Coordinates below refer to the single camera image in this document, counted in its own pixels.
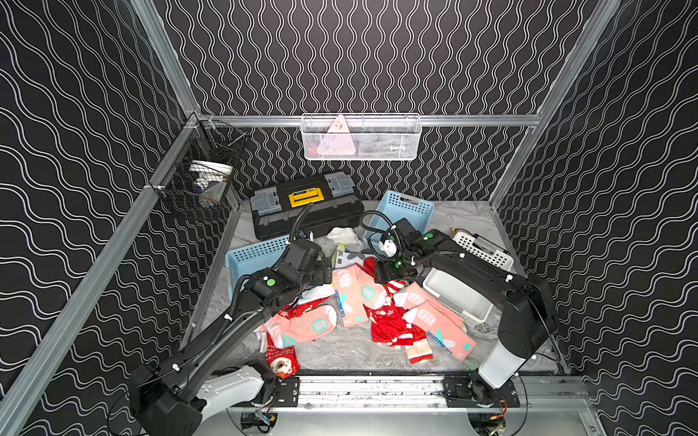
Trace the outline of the pink sock with teal patches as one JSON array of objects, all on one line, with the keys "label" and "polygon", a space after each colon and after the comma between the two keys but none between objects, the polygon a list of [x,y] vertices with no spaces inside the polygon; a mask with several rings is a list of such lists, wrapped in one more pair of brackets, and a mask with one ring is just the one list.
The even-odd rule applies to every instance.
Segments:
[{"label": "pink sock with teal patches", "polygon": [[376,310],[387,303],[385,287],[359,265],[334,270],[332,285],[345,328],[368,322],[366,309]]}]

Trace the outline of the red christmas sock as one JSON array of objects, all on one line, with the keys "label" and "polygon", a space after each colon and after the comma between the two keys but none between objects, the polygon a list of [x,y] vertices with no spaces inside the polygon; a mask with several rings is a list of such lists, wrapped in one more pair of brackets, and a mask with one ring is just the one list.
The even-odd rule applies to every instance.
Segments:
[{"label": "red christmas sock", "polygon": [[374,343],[403,348],[412,364],[430,361],[434,358],[426,332],[405,321],[405,309],[394,305],[384,305],[378,309],[366,306],[365,311],[371,321],[371,335]]}]

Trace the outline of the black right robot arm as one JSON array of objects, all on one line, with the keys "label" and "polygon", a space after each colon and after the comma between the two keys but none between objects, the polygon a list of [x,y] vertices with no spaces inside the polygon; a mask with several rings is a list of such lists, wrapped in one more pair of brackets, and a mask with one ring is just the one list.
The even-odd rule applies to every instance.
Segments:
[{"label": "black right robot arm", "polygon": [[484,300],[501,312],[496,346],[474,372],[474,387],[502,388],[556,329],[545,280],[487,263],[436,230],[408,236],[392,230],[382,240],[395,243],[397,251],[376,260],[378,283],[414,280],[450,309],[464,312],[469,303]]}]

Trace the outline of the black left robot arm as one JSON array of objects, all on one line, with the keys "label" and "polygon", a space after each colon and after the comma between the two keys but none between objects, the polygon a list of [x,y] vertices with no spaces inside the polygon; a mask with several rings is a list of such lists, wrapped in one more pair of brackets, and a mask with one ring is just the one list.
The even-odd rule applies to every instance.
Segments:
[{"label": "black left robot arm", "polygon": [[[249,403],[270,384],[249,365],[214,377],[216,366],[254,330],[291,307],[311,286],[330,283],[322,248],[294,240],[276,263],[242,278],[234,302],[193,341],[161,363],[146,363],[129,379],[129,409],[147,435],[192,435],[203,421]],[[239,309],[244,299],[250,308]]]}]

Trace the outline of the light blue right basket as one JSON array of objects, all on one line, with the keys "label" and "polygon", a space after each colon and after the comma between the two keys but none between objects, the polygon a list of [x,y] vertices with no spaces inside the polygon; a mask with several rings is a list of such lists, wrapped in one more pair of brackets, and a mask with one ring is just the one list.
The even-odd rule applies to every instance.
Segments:
[{"label": "light blue right basket", "polygon": [[362,218],[363,225],[378,229],[378,232],[364,229],[362,242],[365,250],[369,249],[368,242],[371,242],[376,250],[380,250],[382,232],[392,225],[397,225],[402,219],[409,221],[416,232],[424,233],[433,214],[432,202],[396,191],[386,191],[378,207],[366,209]]}]

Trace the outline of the light blue basket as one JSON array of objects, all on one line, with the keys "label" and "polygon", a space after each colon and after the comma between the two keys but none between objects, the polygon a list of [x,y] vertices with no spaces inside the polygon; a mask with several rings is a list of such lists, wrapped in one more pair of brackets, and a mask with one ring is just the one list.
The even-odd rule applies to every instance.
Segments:
[{"label": "light blue basket", "polygon": [[271,267],[285,252],[287,245],[288,236],[285,235],[229,251],[225,256],[225,266],[229,272],[229,301],[232,301],[234,287],[242,275]]},{"label": "light blue basket", "polygon": [[362,218],[363,225],[378,229],[378,232],[364,229],[362,242],[365,250],[369,249],[368,242],[371,242],[376,250],[380,250],[382,232],[392,225],[397,225],[402,219],[409,221],[416,232],[424,233],[433,214],[432,202],[396,191],[386,191],[378,207],[366,209]]}]

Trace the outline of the light blue left basket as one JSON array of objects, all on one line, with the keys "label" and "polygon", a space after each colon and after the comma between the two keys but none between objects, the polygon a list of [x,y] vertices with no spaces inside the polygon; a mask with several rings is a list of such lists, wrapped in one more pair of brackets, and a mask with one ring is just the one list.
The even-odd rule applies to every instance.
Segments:
[{"label": "light blue left basket", "polygon": [[285,235],[229,251],[225,256],[225,266],[229,272],[229,301],[232,301],[234,287],[242,275],[271,267],[285,252],[287,245],[288,236]]}]

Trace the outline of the white perforated basket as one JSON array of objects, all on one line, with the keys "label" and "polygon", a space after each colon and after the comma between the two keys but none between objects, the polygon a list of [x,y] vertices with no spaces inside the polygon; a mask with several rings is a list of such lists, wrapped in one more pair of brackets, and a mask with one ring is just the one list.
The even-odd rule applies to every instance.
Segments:
[{"label": "white perforated basket", "polygon": [[[514,258],[505,248],[479,234],[456,229],[454,243],[488,266],[514,273]],[[458,263],[444,269],[431,268],[422,287],[441,304],[461,316],[468,324],[484,323],[494,308],[494,303],[484,294],[485,280],[471,265]]]}]

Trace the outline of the red white striped sock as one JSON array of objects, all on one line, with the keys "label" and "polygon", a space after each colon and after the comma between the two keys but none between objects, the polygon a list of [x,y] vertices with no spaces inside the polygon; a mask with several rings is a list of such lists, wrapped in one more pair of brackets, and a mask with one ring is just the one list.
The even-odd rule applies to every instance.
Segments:
[{"label": "red white striped sock", "polygon": [[396,294],[408,285],[407,281],[399,277],[398,270],[389,261],[367,257],[362,269],[374,279],[375,283],[381,284],[389,294]]}]

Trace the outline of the white grey patterned sock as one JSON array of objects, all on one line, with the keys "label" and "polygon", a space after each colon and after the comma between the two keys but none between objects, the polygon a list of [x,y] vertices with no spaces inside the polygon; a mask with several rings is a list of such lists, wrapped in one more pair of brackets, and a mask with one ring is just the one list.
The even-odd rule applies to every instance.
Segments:
[{"label": "white grey patterned sock", "polygon": [[367,258],[370,258],[369,254],[351,252],[344,245],[338,245],[332,256],[332,262],[334,269],[344,269],[352,265],[363,266]]}]

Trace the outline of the plain white sock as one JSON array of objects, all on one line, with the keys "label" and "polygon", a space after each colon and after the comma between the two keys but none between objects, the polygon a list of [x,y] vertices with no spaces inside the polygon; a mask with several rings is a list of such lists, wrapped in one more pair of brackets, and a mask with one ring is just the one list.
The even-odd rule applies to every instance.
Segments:
[{"label": "plain white sock", "polygon": [[364,248],[356,231],[350,227],[334,227],[326,237],[341,251],[361,252]]}]

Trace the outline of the black plastic toolbox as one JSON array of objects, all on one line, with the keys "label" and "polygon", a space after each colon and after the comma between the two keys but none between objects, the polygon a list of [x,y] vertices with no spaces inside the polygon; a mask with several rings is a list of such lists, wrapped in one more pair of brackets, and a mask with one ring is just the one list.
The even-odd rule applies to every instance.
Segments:
[{"label": "black plastic toolbox", "polygon": [[254,233],[260,241],[297,232],[324,236],[336,227],[354,228],[365,212],[353,178],[344,172],[318,174],[257,190],[250,199]]}]

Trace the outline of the red santa sock front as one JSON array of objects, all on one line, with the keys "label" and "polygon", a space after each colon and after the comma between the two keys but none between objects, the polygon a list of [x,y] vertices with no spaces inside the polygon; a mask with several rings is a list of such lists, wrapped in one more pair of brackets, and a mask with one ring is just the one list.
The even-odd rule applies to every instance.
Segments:
[{"label": "red santa sock front", "polygon": [[301,370],[296,348],[294,346],[277,348],[269,334],[265,336],[265,339],[267,340],[265,359],[273,373],[281,379],[295,376]]}]

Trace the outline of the pink triangle card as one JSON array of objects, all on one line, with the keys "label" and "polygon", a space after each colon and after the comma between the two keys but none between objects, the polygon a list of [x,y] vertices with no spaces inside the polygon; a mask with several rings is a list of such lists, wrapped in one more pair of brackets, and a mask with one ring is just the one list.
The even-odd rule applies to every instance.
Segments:
[{"label": "pink triangle card", "polygon": [[354,156],[356,144],[343,114],[339,114],[323,135],[316,152],[324,157]]}]

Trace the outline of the clear wall-mounted bin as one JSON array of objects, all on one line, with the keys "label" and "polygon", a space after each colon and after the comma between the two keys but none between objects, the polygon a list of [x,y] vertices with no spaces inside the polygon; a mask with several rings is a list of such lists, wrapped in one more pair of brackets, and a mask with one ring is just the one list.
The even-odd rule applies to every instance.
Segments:
[{"label": "clear wall-mounted bin", "polygon": [[317,161],[412,161],[423,132],[418,114],[343,114],[356,144],[354,156],[324,158],[316,152],[339,114],[303,114],[300,122],[305,158]]}]

